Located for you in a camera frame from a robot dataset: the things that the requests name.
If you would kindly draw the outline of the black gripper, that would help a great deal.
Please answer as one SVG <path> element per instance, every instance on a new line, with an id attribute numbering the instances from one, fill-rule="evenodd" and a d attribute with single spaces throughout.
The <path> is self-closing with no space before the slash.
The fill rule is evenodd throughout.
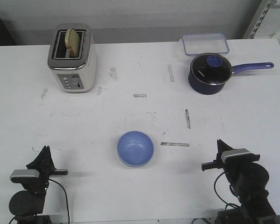
<path id="1" fill-rule="evenodd" d="M 46 194 L 49 187 L 49 178 L 53 176 L 67 175 L 67 169 L 56 169 L 51 157 L 49 146 L 44 146 L 37 157 L 26 165 L 26 172 L 30 175 L 24 177 L 23 188 L 33 194 Z"/>
<path id="2" fill-rule="evenodd" d="M 244 156 L 238 156 L 235 158 L 231 158 L 227 160 L 226 163 L 223 163 L 224 157 L 222 156 L 223 152 L 234 150 L 232 147 L 227 145 L 224 141 L 221 139 L 217 140 L 217 156 L 216 159 L 212 162 L 207 162 L 202 164 L 202 171 L 208 170 L 208 169 L 220 169 L 223 168 L 225 171 L 231 173 L 239 173 L 244 165 L 250 164 L 254 161 L 260 160 L 260 154 L 248 154 Z"/>

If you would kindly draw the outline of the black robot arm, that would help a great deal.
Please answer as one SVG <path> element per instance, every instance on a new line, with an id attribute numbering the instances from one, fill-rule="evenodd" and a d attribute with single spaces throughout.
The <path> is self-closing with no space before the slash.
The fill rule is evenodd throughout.
<path id="1" fill-rule="evenodd" d="M 49 182 L 59 185 L 65 194 L 67 223 L 70 223 L 68 197 L 65 188 L 51 176 L 65 176 L 66 169 L 56 169 L 51 157 L 49 146 L 44 146 L 38 156 L 28 165 L 26 169 L 16 169 L 10 175 L 13 183 L 19 183 L 24 190 L 15 193 L 9 202 L 9 210 L 14 215 L 10 220 L 18 224 L 51 224 L 49 215 L 43 214 L 45 197 Z"/>
<path id="2" fill-rule="evenodd" d="M 226 203 L 219 211 L 216 224 L 276 224 L 277 215 L 267 197 L 265 189 L 269 180 L 268 171 L 257 164 L 259 154 L 253 154 L 245 148 L 234 149 L 222 140 L 217 140 L 218 153 L 212 162 L 203 163 L 202 171 L 223 169 L 230 184 L 231 193 L 239 200 L 240 205 Z"/>

